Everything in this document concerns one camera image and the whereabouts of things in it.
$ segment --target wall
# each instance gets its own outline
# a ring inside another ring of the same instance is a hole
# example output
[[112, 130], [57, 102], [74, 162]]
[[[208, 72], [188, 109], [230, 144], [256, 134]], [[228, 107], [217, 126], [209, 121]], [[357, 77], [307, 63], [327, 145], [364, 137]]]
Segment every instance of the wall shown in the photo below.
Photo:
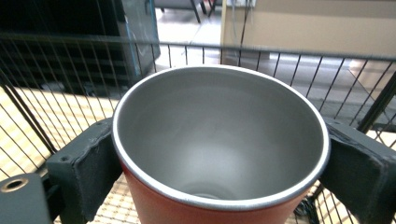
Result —
[[[222, 44], [240, 44], [244, 14], [223, 7]], [[396, 56], [395, 40], [396, 1], [257, 0], [244, 45]]]

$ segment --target metal bar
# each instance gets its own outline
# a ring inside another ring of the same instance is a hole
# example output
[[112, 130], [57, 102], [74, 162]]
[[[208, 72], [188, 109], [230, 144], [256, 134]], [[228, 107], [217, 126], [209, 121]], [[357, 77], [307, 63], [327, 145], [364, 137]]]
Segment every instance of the metal bar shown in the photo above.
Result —
[[105, 22], [103, 21], [102, 9], [100, 7], [99, 1], [95, 1], [95, 2], [96, 2], [97, 9], [98, 9], [97, 11], [99, 13], [102, 32], [103, 32], [103, 35], [106, 35], [106, 28], [105, 28]]
[[350, 221], [352, 224], [354, 224], [353, 219], [352, 219], [352, 217], [350, 216], [349, 210], [346, 208], [345, 205], [344, 205], [344, 207], [345, 207], [345, 209], [346, 209], [347, 216], [349, 217], [349, 221]]
[[189, 64], [189, 59], [187, 58], [187, 46], [184, 46], [184, 52], [186, 55], [186, 65]]
[[321, 208], [320, 208], [319, 199], [316, 198], [315, 200], [317, 201], [317, 204], [318, 204], [318, 209], [317, 210], [319, 210], [321, 221], [324, 222], [324, 216], [323, 216], [323, 213], [322, 213]]
[[26, 154], [25, 151], [23, 151], [23, 149], [22, 149], [21, 146], [15, 141], [15, 139], [12, 138], [12, 137], [8, 134], [8, 132], [6, 132], [6, 130], [5, 130], [2, 126], [0, 126], [0, 129], [3, 130], [3, 132], [6, 134], [6, 136], [8, 136], [8, 138], [11, 139], [11, 141], [20, 149], [20, 151], [23, 153], [23, 155], [25, 155], [25, 156], [27, 157], [27, 159], [28, 159], [29, 161], [32, 162], [33, 166], [34, 166], [36, 169], [38, 169], [38, 166], [35, 164], [35, 162], [32, 161], [32, 159]]
[[102, 76], [102, 68], [101, 68], [101, 66], [100, 66], [100, 63], [99, 63], [99, 60], [98, 60], [98, 56], [97, 56], [97, 54], [96, 54], [96, 50], [95, 50], [95, 48], [93, 47], [93, 44], [92, 44], [92, 43], [91, 43], [91, 49], [92, 49], [93, 57], [94, 57], [94, 59], [96, 60], [96, 65], [97, 65], [97, 68], [98, 68], [98, 71], [99, 71], [99, 74], [100, 74], [100, 78], [101, 78], [102, 83], [103, 83], [103, 85], [104, 85], [104, 87], [105, 87], [105, 92], [106, 92], [106, 96], [107, 96], [108, 102], [109, 102], [110, 105], [111, 105], [111, 109], [114, 111], [114, 106], [113, 106], [113, 104], [111, 103], [110, 94], [109, 94], [109, 91], [108, 91], [108, 88], [107, 88], [107, 84], [106, 84], [106, 82], [105, 82], [105, 78]]
[[220, 64], [222, 64], [223, 49], [220, 49]]
[[321, 65], [322, 60], [323, 60], [323, 57], [320, 57], [320, 60], [319, 60], [318, 66], [317, 66], [317, 70], [315, 71], [314, 77], [312, 78], [312, 81], [311, 81], [311, 83], [309, 84], [308, 92], [306, 93], [306, 96], [305, 96], [305, 97], [308, 97], [309, 92], [311, 91], [311, 88], [312, 88], [312, 85], [314, 84], [315, 78], [316, 78], [317, 75], [318, 75], [318, 70], [319, 70], [319, 68], [320, 68], [320, 65]]
[[[17, 69], [18, 73], [20, 74], [20, 76], [21, 76], [21, 78], [22, 78], [22, 80], [23, 80], [23, 82], [24, 82], [26, 88], [30, 91], [30, 93], [32, 93], [32, 95], [34, 96], [34, 98], [37, 100], [37, 98], [36, 98], [35, 94], [33, 93], [32, 89], [29, 87], [29, 84], [27, 84], [26, 79], [25, 79], [23, 73], [21, 72], [20, 67], [17, 66], [17, 64], [16, 64], [15, 61], [12, 59], [12, 57], [9, 56], [8, 51], [7, 51], [7, 49], [5, 48], [5, 46], [3, 45], [3, 43], [0, 42], [0, 44], [2, 45], [2, 48], [5, 50], [5, 52], [6, 52], [7, 56], [8, 56], [8, 58], [11, 60], [12, 63], [15, 64], [16, 69]], [[39, 124], [38, 121], [35, 119], [35, 116], [34, 116], [33, 113], [30, 111], [30, 109], [29, 109], [29, 107], [27, 106], [27, 104], [26, 104], [26, 103], [22, 100], [22, 98], [18, 95], [18, 93], [16, 92], [16, 90], [15, 90], [14, 88], [11, 88], [11, 87], [13, 86], [12, 83], [11, 83], [11, 81], [8, 79], [8, 77], [6, 76], [6, 74], [2, 73], [2, 76], [3, 76], [4, 81], [6, 82], [6, 85], [8, 85], [8, 86], [10, 87], [10, 90], [12, 91], [12, 94], [8, 94], [8, 97], [10, 97], [10, 99], [13, 99], [12, 95], [15, 96], [16, 102], [19, 102], [19, 103], [21, 104], [21, 106], [23, 106], [23, 109], [24, 109], [24, 110], [28, 113], [28, 115], [29, 115], [29, 117], [25, 117], [25, 119], [26, 119], [26, 120], [29, 120], [29, 119], [27, 119], [27, 118], [32, 119], [32, 121], [35, 123], [35, 126], [41, 131], [42, 129], [41, 129], [40, 124]], [[14, 76], [12, 76], [12, 77], [14, 78], [14, 81], [15, 81], [16, 83], [18, 83], [18, 85], [20, 85], [19, 82], [16, 81], [15, 77], [14, 77]], [[21, 87], [20, 87], [20, 90], [21, 90], [21, 92], [23, 93], [23, 95], [25, 96], [25, 98], [27, 99], [27, 101], [29, 102], [29, 104], [32, 106], [32, 108], [33, 108], [34, 110], [37, 110], [37, 109], [35, 108], [35, 105], [31, 102], [30, 97], [28, 97], [28, 96], [26, 95], [26, 92], [23, 91]], [[49, 134], [52, 135], [52, 138], [55, 139], [53, 133], [50, 131], [50, 128], [48, 127], [48, 125], [47, 125], [46, 122], [44, 122], [44, 125], [45, 125], [46, 128], [49, 130]], [[44, 130], [42, 130], [41, 133], [43, 134], [43, 136], [46, 136]], [[55, 152], [55, 151], [56, 151], [55, 147], [51, 147], [51, 151], [52, 151], [53, 149], [54, 149], [53, 152]]]
[[[58, 85], [59, 85], [60, 81], [59, 81], [59, 79], [55, 76], [55, 72], [53, 71], [52, 66], [50, 65], [50, 61], [48, 60], [48, 57], [47, 57], [46, 53], [44, 52], [44, 50], [43, 50], [43, 48], [41, 47], [41, 45], [39, 45], [39, 47], [40, 47], [40, 49], [41, 49], [42, 55], [44, 56], [44, 60], [46, 61], [47, 66], [49, 67], [49, 71], [50, 71], [50, 73], [52, 74], [53, 79], [54, 79], [54, 80], [58, 83]], [[69, 102], [66, 100], [66, 96], [64, 95], [64, 92], [63, 92], [63, 91], [61, 91], [61, 95], [62, 95], [62, 97], [64, 98], [64, 100], [66, 101], [66, 104], [67, 104], [67, 106], [69, 107], [70, 111], [73, 111], [71, 105], [70, 105]]]
[[171, 47], [168, 45], [168, 56], [169, 56], [169, 67], [172, 67], [172, 60], [171, 60]]
[[44, 146], [46, 146], [49, 153], [54, 154], [57, 151], [55, 149], [55, 146], [52, 144], [52, 142], [50, 141], [46, 132], [43, 130], [43, 128], [38, 123], [38, 121], [35, 118], [35, 116], [33, 115], [32, 111], [29, 109], [29, 107], [26, 105], [26, 103], [22, 100], [22, 98], [18, 95], [17, 91], [12, 87], [11, 82], [9, 81], [9, 79], [3, 73], [3, 71], [1, 69], [0, 69], [0, 75], [3, 79], [3, 82], [1, 82], [1, 86], [4, 90], [4, 92], [6, 93], [6, 95], [8, 96], [8, 98], [17, 107], [18, 111], [20, 111], [20, 113], [22, 114], [24, 119], [29, 123], [30, 127], [33, 129], [33, 131], [38, 136], [38, 138], [41, 140], [41, 142], [44, 144]]
[[346, 60], [346, 58], [343, 58], [343, 61], [341, 61], [340, 66], [338, 66], [337, 72], [335, 73], [335, 76], [334, 76], [334, 78], [332, 79], [332, 84], [330, 85], [330, 88], [327, 90], [326, 96], [324, 97], [324, 100], [323, 100], [323, 102], [322, 102], [322, 104], [321, 104], [321, 106], [320, 106], [320, 108], [319, 108], [319, 112], [321, 111], [321, 109], [322, 109], [323, 106], [324, 106], [324, 103], [326, 102], [327, 98], [329, 97], [330, 91], [332, 90], [332, 86], [334, 85], [334, 82], [335, 82], [335, 80], [337, 79], [338, 74], [340, 74], [341, 68], [343, 67], [345, 60]]
[[242, 28], [242, 34], [241, 34], [241, 42], [240, 45], [242, 46], [244, 43], [244, 39], [245, 39], [245, 30], [246, 30], [246, 25], [247, 25], [247, 20], [248, 20], [248, 0], [246, 0], [246, 5], [245, 5], [245, 16], [244, 16], [244, 26]]
[[322, 184], [319, 184], [319, 186], [315, 189], [314, 193], [312, 194], [311, 198], [314, 200], [317, 199], [323, 190], [324, 190], [324, 186]]
[[359, 113], [361, 112], [361, 110], [363, 109], [363, 106], [366, 105], [367, 101], [371, 98], [371, 96], [373, 95], [374, 90], [376, 89], [376, 87], [378, 86], [379, 82], [382, 80], [382, 78], [384, 77], [384, 75], [388, 72], [389, 68], [392, 66], [393, 62], [390, 62], [388, 67], [385, 69], [385, 71], [382, 73], [381, 77], [378, 79], [378, 81], [375, 83], [375, 85], [373, 86], [373, 88], [371, 89], [369, 95], [366, 97], [366, 99], [364, 100], [363, 104], [361, 104], [361, 107], [358, 110], [358, 113], [356, 113], [355, 117], [353, 118], [352, 121], [350, 121], [349, 126], [352, 125], [353, 121], [356, 120], [356, 117], [359, 115]]
[[0, 167], [0, 171], [8, 178], [10, 178], [10, 176]]
[[[35, 83], [36, 89], [41, 93], [41, 95], [43, 96], [43, 98], [46, 100], [47, 104], [50, 105], [50, 102], [48, 101], [47, 96], [46, 96], [46, 95], [44, 94], [44, 92], [40, 89], [40, 86], [38, 85], [38, 83], [37, 83], [37, 81], [36, 81], [36, 79], [35, 79], [35, 77], [34, 77], [32, 71], [29, 69], [29, 65], [27, 64], [26, 60], [25, 60], [25, 59], [23, 58], [23, 56], [21, 55], [20, 48], [17, 47], [17, 45], [15, 44], [14, 41], [12, 41], [12, 44], [13, 44], [14, 48], [16, 49], [16, 51], [18, 52], [18, 54], [19, 54], [19, 56], [20, 56], [20, 60], [23, 62], [24, 67], [27, 68], [27, 71], [29, 72], [30, 76], [32, 77], [32, 80], [33, 80], [34, 83]], [[30, 88], [30, 85], [26, 82], [26, 79], [24, 78], [24, 75], [23, 75], [23, 74], [21, 74], [21, 75], [22, 75], [23, 81], [25, 82], [25, 85], [29, 87], [29, 88], [28, 88], [29, 91], [33, 94], [33, 96], [35, 97], [35, 99], [39, 102], [39, 100], [37, 99], [35, 93], [34, 93], [34, 92], [32, 91], [32, 89]], [[46, 111], [46, 109], [43, 107], [42, 104], [39, 104], [39, 106], [41, 107], [41, 109], [42, 109], [43, 111]], [[52, 126], [55, 127], [55, 124], [54, 124], [53, 120], [50, 119], [50, 117], [49, 117], [49, 121], [50, 121], [50, 123], [52, 124]], [[65, 144], [66, 141], [64, 140], [64, 138], [63, 138], [63, 136], [61, 135], [61, 133], [59, 132], [59, 130], [58, 130], [58, 129], [55, 129], [55, 132], [59, 134], [59, 136], [61, 137], [62, 141], [63, 141], [64, 144]]]
[[275, 65], [273, 77], [275, 77], [275, 75], [276, 75], [277, 67], [279, 66], [279, 61], [280, 61], [280, 53], [277, 54], [277, 60], [276, 60], [276, 65]]
[[140, 56], [139, 56], [139, 47], [137, 44], [134, 44], [134, 47], [136, 48], [136, 55], [137, 55], [137, 62], [139, 63], [139, 71], [140, 71], [140, 76], [142, 76], [143, 71], [142, 71], [142, 63], [140, 62]]
[[[47, 42], [39, 42], [39, 41], [37, 41], [37, 43], [40, 43], [41, 45], [50, 44], [50, 43], [47, 43]], [[9, 52], [8, 54], [9, 54], [10, 57], [13, 57], [13, 58], [19, 57], [19, 55], [17, 53], [15, 53], [15, 52]], [[0, 56], [6, 56], [6, 54], [4, 52], [0, 52]], [[29, 55], [27, 53], [21, 52], [21, 56], [24, 59], [27, 59], [27, 60], [33, 60], [33, 59], [45, 60], [45, 55], [37, 55], [37, 54], [35, 54], [34, 56], [31, 56], [31, 55]], [[64, 57], [62, 55], [58, 58], [58, 60], [56, 60], [55, 58], [49, 58], [47, 60], [52, 62], [52, 63], [57, 63], [58, 61], [62, 62], [62, 63], [67, 63], [67, 62], [70, 61], [67, 57]], [[72, 56], [72, 60], [75, 63], [83, 63], [82, 59], [77, 58], [77, 57], [73, 57]], [[94, 59], [89, 59], [89, 58], [86, 58], [85, 62], [86, 63], [90, 63], [90, 64], [96, 64], [96, 61]], [[102, 64], [102, 65], [111, 65], [107, 60], [100, 60], [100, 64]], [[124, 60], [113, 60], [113, 64], [116, 65], [116, 66], [124, 66], [125, 65], [125, 61]]]
[[256, 64], [256, 71], [259, 71], [259, 64], [260, 64], [260, 57], [262, 56], [262, 52], [259, 51], [259, 57], [257, 59], [257, 64]]
[[[43, 80], [44, 80], [45, 83], [49, 83], [49, 82], [47, 81], [46, 77], [44, 76], [43, 71], [42, 71], [41, 68], [40, 68], [41, 66], [38, 64], [37, 60], [35, 59], [35, 56], [34, 56], [34, 54], [32, 53], [31, 48], [30, 48], [29, 45], [26, 43], [26, 41], [23, 41], [23, 43], [24, 43], [25, 47], [28, 49], [30, 55], [33, 57], [33, 61], [35, 62], [35, 66], [38, 68], [38, 71], [39, 71], [40, 76], [43, 78]], [[64, 127], [64, 123], [61, 122], [61, 120], [60, 120], [59, 117], [57, 116], [57, 113], [55, 113], [55, 110], [53, 109], [52, 104], [50, 104], [50, 102], [48, 101], [47, 96], [46, 96], [43, 92], [42, 92], [42, 94], [43, 94], [44, 98], [46, 99], [46, 101], [47, 101], [47, 103], [48, 103], [48, 105], [49, 105], [49, 108], [52, 110], [52, 112], [53, 112], [55, 118], [56, 118], [56, 119], [59, 121], [59, 123], [61, 124], [62, 128], [64, 129], [64, 132], [65, 132], [66, 135], [67, 135], [67, 137], [71, 140], [72, 137], [70, 136], [70, 134], [68, 133], [68, 131], [67, 131], [66, 128]], [[54, 99], [56, 98], [56, 97], [55, 97], [55, 94], [53, 93], [53, 91], [50, 91], [50, 94], [52, 95], [52, 97], [53, 97]], [[55, 100], [55, 102], [56, 102], [56, 104], [61, 108], [61, 106], [59, 105], [58, 101]]]
[[155, 56], [154, 56], [154, 47], [152, 46], [152, 44], [150, 44], [150, 45], [151, 45], [152, 62], [154, 63], [154, 72], [157, 72], [157, 64], [155, 63]]
[[[121, 36], [110, 36], [110, 35], [96, 35], [96, 36], [84, 36], [84, 35], [27, 35], [27, 34], [10, 34], [0, 32], [0, 39], [1, 38], [11, 38], [15, 40], [39, 40], [39, 41], [52, 41], [52, 42], [60, 42], [60, 43], [74, 43], [76, 40], [81, 43], [107, 43], [107, 44], [153, 44], [153, 45], [172, 45], [172, 46], [180, 46], [184, 47], [186, 44], [183, 43], [172, 43], [172, 42], [159, 42], [159, 41], [148, 41], [148, 40], [131, 40], [128, 37], [121, 37]], [[387, 55], [362, 55], [362, 54], [351, 54], [351, 53], [331, 53], [331, 52], [324, 52], [324, 51], [313, 51], [313, 50], [292, 50], [292, 49], [282, 49], [282, 48], [268, 48], [268, 47], [236, 47], [232, 45], [203, 45], [203, 44], [194, 44], [189, 43], [188, 46], [196, 47], [196, 48], [213, 48], [213, 49], [233, 49], [233, 50], [251, 50], [257, 51], [260, 50], [262, 52], [279, 52], [279, 53], [288, 53], [288, 54], [303, 54], [306, 56], [318, 56], [321, 55], [323, 57], [331, 57], [331, 58], [354, 58], [354, 59], [364, 59], [364, 60], [376, 60], [376, 61], [396, 61], [395, 56], [387, 56]]]
[[105, 43], [105, 47], [106, 47], [106, 53], [107, 53], [108, 61], [110, 62], [111, 73], [113, 74], [114, 82], [116, 83], [117, 91], [119, 92], [119, 95], [122, 96], [122, 92], [120, 90], [120, 86], [119, 86], [119, 82], [118, 82], [118, 79], [117, 79], [116, 71], [114, 70], [113, 60], [112, 60], [111, 53], [110, 53], [110, 50], [108, 48], [108, 44], [107, 43]]
[[323, 191], [321, 192], [321, 195], [323, 196], [323, 202], [324, 202], [324, 205], [326, 206], [327, 217], [330, 219], [330, 222], [332, 223], [332, 216], [330, 216], [330, 209], [329, 209], [329, 206], [327, 205], [327, 202], [326, 202], [327, 198], [325, 197]]
[[15, 162], [14, 159], [12, 159], [12, 157], [8, 153], [6, 153], [6, 151], [2, 147], [0, 147], [0, 149], [8, 156], [10, 160], [14, 162], [14, 164], [16, 164], [26, 174], [26, 171], [23, 170], [23, 168], [17, 162]]
[[294, 69], [293, 77], [291, 78], [291, 83], [290, 83], [291, 86], [293, 85], [294, 78], [296, 77], [298, 65], [300, 64], [300, 60], [301, 60], [301, 54], [298, 56], [296, 68]]
[[[73, 60], [72, 60], [72, 58], [71, 58], [71, 56], [70, 56], [70, 51], [69, 51], [69, 49], [68, 49], [68, 47], [66, 46], [65, 43], [64, 43], [64, 50], [65, 50], [65, 52], [66, 52], [66, 54], [67, 54], [67, 57], [68, 57], [69, 60], [70, 60], [70, 64], [72, 65], [74, 74], [76, 75], [76, 78], [77, 78], [77, 81], [78, 81], [78, 85], [79, 85], [80, 89], [83, 91], [83, 90], [84, 90], [84, 87], [82, 86], [81, 80], [80, 80], [80, 78], [79, 78], [79, 76], [78, 76], [78, 70], [77, 70], [77, 68], [76, 68], [76, 66], [75, 66], [75, 64], [74, 64], [74, 62], [73, 62]], [[93, 110], [92, 110], [90, 101], [88, 100], [88, 97], [86, 96], [86, 94], [84, 94], [84, 97], [85, 97], [86, 102], [88, 103], [88, 106], [90, 107], [90, 110], [91, 110], [92, 114], [93, 114]], [[80, 108], [81, 113], [82, 113], [82, 116], [84, 117], [85, 121], [87, 122], [87, 125], [90, 126], [90, 123], [88, 122], [87, 117], [85, 116], [85, 113], [83, 112], [83, 110], [82, 110], [82, 108], [81, 108], [81, 106], [80, 106], [80, 103], [78, 103], [78, 107]]]
[[239, 49], [238, 52], [239, 52], [239, 54], [238, 54], [238, 67], [240, 67], [241, 66], [242, 50]]
[[23, 135], [24, 135], [24, 136], [26, 137], [26, 139], [31, 143], [31, 145], [35, 148], [35, 150], [38, 152], [38, 154], [40, 154], [40, 156], [41, 156], [44, 160], [46, 160], [47, 158], [40, 152], [40, 150], [38, 150], [38, 147], [32, 142], [32, 140], [30, 139], [30, 137], [29, 137], [29, 136], [27, 135], [27, 133], [21, 128], [21, 126], [18, 124], [18, 122], [17, 122], [15, 119], [13, 119], [13, 118], [11, 117], [11, 115], [6, 111], [6, 109], [5, 109], [2, 105], [0, 105], [0, 107], [4, 110], [4, 112], [6, 112], [8, 118], [11, 119], [11, 120], [14, 122], [14, 124], [18, 127], [18, 129], [23, 133]]
[[[123, 49], [128, 48], [128, 49], [131, 51], [131, 57], [134, 58], [133, 48], [131, 48], [130, 45], [127, 45], [126, 47], [124, 47], [123, 45], [121, 45], [121, 47], [122, 47]], [[136, 47], [136, 54], [137, 54], [137, 57], [140, 57], [140, 56], [139, 56], [139, 50], [138, 50], [137, 47]], [[122, 59], [121, 59], [121, 60], [122, 60], [122, 63], [118, 64], [118, 62], [115, 61], [115, 62], [113, 62], [113, 64], [114, 64], [115, 66], [121, 66], [121, 67], [123, 68], [123, 70], [125, 71], [125, 76], [126, 76], [126, 78], [128, 79], [128, 85], [127, 85], [127, 87], [130, 88], [130, 87], [132, 87], [132, 86], [134, 85], [135, 81], [134, 81], [134, 78], [133, 78], [133, 77], [131, 78], [131, 76], [130, 76], [130, 71], [132, 70], [132, 68], [131, 68], [131, 66], [128, 65], [128, 64], [131, 64], [131, 65], [134, 67], [134, 63], [127, 62], [125, 56], [122, 56]], [[140, 58], [139, 58], [139, 70], [140, 70], [140, 74], [139, 74], [139, 75], [136, 74], [136, 73], [135, 73], [135, 72], [136, 72], [136, 71], [135, 71], [135, 68], [133, 68], [133, 69], [134, 69], [134, 71], [133, 71], [133, 76], [136, 77], [136, 80], [138, 80], [139, 78], [141, 78], [141, 77], [143, 76], [142, 67], [141, 67], [141, 64], [140, 64]]]
[[[62, 74], [64, 75], [64, 80], [65, 80], [65, 82], [67, 83], [67, 86], [68, 86], [69, 90], [71, 91], [72, 95], [74, 96], [76, 102], [78, 102], [78, 98], [77, 98], [77, 96], [76, 96], [76, 93], [74, 92], [74, 88], [71, 86], [70, 81], [69, 81], [69, 77], [68, 77], [68, 75], [66, 74], [66, 71], [65, 71], [65, 69], [64, 69], [64, 65], [63, 65], [62, 62], [59, 60], [59, 57], [60, 57], [60, 56], [59, 56], [59, 54], [57, 53], [57, 50], [56, 50], [55, 47], [53, 46], [52, 42], [49, 42], [49, 44], [50, 44], [50, 46], [51, 46], [51, 48], [52, 48], [52, 51], [53, 51], [53, 53], [54, 53], [54, 56], [55, 56], [55, 58], [56, 58], [57, 63], [58, 63], [59, 66], [61, 67]], [[83, 110], [82, 110], [82, 108], [81, 108], [81, 106], [80, 106], [79, 103], [78, 103], [78, 108], [79, 108], [79, 110], [81, 111], [81, 114], [84, 115], [84, 112], [83, 112]], [[80, 123], [78, 122], [78, 119], [77, 119], [77, 117], [76, 117], [74, 111], [73, 111], [72, 109], [70, 109], [70, 110], [72, 111], [73, 117], [76, 119], [76, 122], [78, 123], [79, 128], [82, 130], [82, 127], [81, 127]]]
[[390, 100], [396, 94], [396, 72], [388, 81], [387, 85], [384, 87], [384, 90], [381, 91], [379, 96], [374, 101], [373, 105], [370, 107], [367, 114], [361, 120], [357, 130], [362, 133], [367, 133], [379, 115], [384, 111], [387, 107]]
[[382, 130], [378, 130], [377, 132], [375, 132], [375, 133], [376, 133], [375, 140], [378, 139], [378, 137], [381, 138], [381, 133], [382, 133], [384, 130], [386, 130], [386, 129], [392, 124], [392, 121], [393, 121], [395, 118], [396, 118], [396, 114], [394, 114], [394, 115], [392, 116], [392, 118], [388, 121], [387, 125], [386, 125], [384, 128], [382, 128]]
[[390, 146], [389, 147], [394, 147], [394, 145], [396, 144], [396, 140], [394, 140], [393, 141], [393, 143], [392, 144], [390, 144]]
[[352, 86], [349, 88], [349, 91], [346, 94], [346, 98], [344, 99], [343, 103], [341, 103], [341, 106], [340, 106], [340, 108], [338, 108], [337, 113], [335, 113], [334, 119], [336, 119], [338, 117], [338, 115], [340, 114], [341, 109], [344, 107], [344, 104], [346, 103], [347, 98], [349, 97], [350, 93], [352, 92], [353, 88], [355, 87], [355, 84], [358, 82], [359, 77], [361, 76], [361, 73], [363, 72], [364, 67], [367, 65], [367, 63], [368, 63], [368, 61], [366, 60], [363, 64], [363, 66], [361, 67], [361, 70], [359, 71], [358, 75], [356, 76], [355, 81], [353, 81]]
[[105, 117], [106, 117], [105, 110], [103, 109], [102, 103], [101, 103], [100, 100], [99, 100], [99, 97], [98, 97], [98, 94], [97, 94], [98, 91], [97, 91], [97, 89], [96, 89], [96, 85], [93, 84], [92, 76], [91, 76], [91, 74], [90, 74], [90, 69], [88, 68], [88, 65], [85, 63], [85, 59], [84, 59], [85, 57], [84, 57], [84, 55], [83, 55], [83, 53], [82, 53], [82, 50], [81, 50], [81, 47], [80, 47], [79, 43], [77, 43], [77, 46], [78, 46], [79, 54], [81, 55], [81, 59], [82, 59], [83, 62], [84, 62], [85, 70], [87, 70], [88, 79], [90, 80], [90, 82], [91, 82], [91, 84], [92, 84], [93, 92], [95, 93], [95, 98], [96, 98], [96, 100], [97, 100], [97, 102], [98, 102], [98, 104], [99, 104], [99, 106], [100, 106], [100, 108], [101, 108], [101, 110], [102, 110], [103, 117], [105, 118]]
[[332, 193], [330, 194], [330, 196], [332, 197], [332, 204], [334, 204], [334, 210], [338, 216], [338, 220], [340, 220], [340, 223], [342, 223], [343, 221], [341, 220], [340, 214], [338, 213], [338, 209], [337, 209], [338, 204], [335, 204], [335, 200], [334, 197], [332, 196]]

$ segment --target cup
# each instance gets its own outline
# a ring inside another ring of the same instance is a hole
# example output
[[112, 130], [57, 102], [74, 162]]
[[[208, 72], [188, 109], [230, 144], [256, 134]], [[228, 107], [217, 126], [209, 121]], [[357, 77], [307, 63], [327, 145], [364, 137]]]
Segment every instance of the cup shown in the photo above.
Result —
[[144, 78], [121, 98], [112, 136], [142, 224], [284, 223], [330, 156], [299, 92], [226, 65]]

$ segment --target metal wire basket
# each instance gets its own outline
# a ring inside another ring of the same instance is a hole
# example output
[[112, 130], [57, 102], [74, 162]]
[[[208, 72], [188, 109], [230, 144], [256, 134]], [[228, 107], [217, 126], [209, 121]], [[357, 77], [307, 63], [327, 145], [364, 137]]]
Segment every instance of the metal wire basket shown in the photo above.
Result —
[[[303, 94], [323, 117], [395, 148], [395, 62], [109, 36], [0, 34], [0, 180], [39, 172], [51, 155], [89, 126], [110, 118], [121, 96], [142, 77], [186, 64], [229, 64], [275, 77]], [[309, 196], [313, 200], [303, 203], [287, 223], [358, 223], [319, 183]], [[93, 222], [140, 223], [123, 176]]]

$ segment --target chair leg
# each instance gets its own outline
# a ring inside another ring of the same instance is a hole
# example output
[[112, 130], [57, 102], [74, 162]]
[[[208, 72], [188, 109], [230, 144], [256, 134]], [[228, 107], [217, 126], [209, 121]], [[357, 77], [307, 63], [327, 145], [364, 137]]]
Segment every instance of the chair leg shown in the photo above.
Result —
[[191, 0], [191, 6], [192, 6], [192, 10], [194, 10], [194, 12], [195, 12], [195, 17], [197, 18], [198, 23], [201, 23], [201, 20], [199, 19], [197, 7], [194, 4], [194, 0]]
[[202, 12], [204, 12], [204, 14], [206, 15], [206, 7], [205, 7], [204, 2], [201, 2], [201, 9], [202, 9]]
[[214, 0], [212, 3], [212, 7], [210, 8], [209, 14], [207, 15], [207, 17], [210, 17], [210, 15], [212, 15], [212, 12], [215, 10], [216, 7], [216, 3], [218, 0]]

